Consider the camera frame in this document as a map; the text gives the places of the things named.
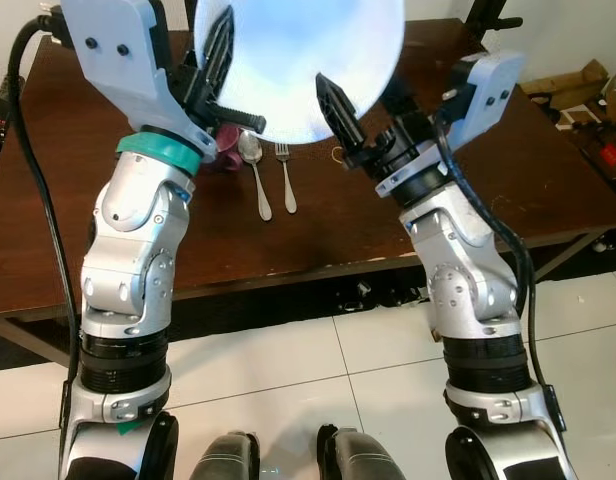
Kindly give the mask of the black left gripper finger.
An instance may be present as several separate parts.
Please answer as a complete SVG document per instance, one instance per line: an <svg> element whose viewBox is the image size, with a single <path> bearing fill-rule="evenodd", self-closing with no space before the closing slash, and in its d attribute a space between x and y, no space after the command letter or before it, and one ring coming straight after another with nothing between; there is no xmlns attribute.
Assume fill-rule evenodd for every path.
<svg viewBox="0 0 616 480"><path fill-rule="evenodd" d="M266 127L266 119L263 116L224 108L216 101L209 102L209 114L212 116L212 131L217 131L224 125L235 125L236 128L244 129L244 131L262 133Z"/></svg>
<svg viewBox="0 0 616 480"><path fill-rule="evenodd" d="M206 41L200 50L203 60L200 64L200 74L213 96L220 95L231 67L234 24L234 10L222 9L209 27Z"/></svg>

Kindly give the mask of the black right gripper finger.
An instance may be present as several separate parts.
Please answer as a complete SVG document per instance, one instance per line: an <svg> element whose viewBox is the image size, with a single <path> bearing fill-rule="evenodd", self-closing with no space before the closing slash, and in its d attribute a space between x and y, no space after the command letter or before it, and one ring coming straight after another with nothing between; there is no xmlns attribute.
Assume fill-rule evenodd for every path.
<svg viewBox="0 0 616 480"><path fill-rule="evenodd" d="M407 83L399 76L392 76L381 93L381 104L392 119L417 118L421 109L414 100Z"/></svg>
<svg viewBox="0 0 616 480"><path fill-rule="evenodd" d="M354 152L366 146L367 137L357 118L357 110L343 88L322 73L314 77L314 88L323 119L341 148Z"/></svg>

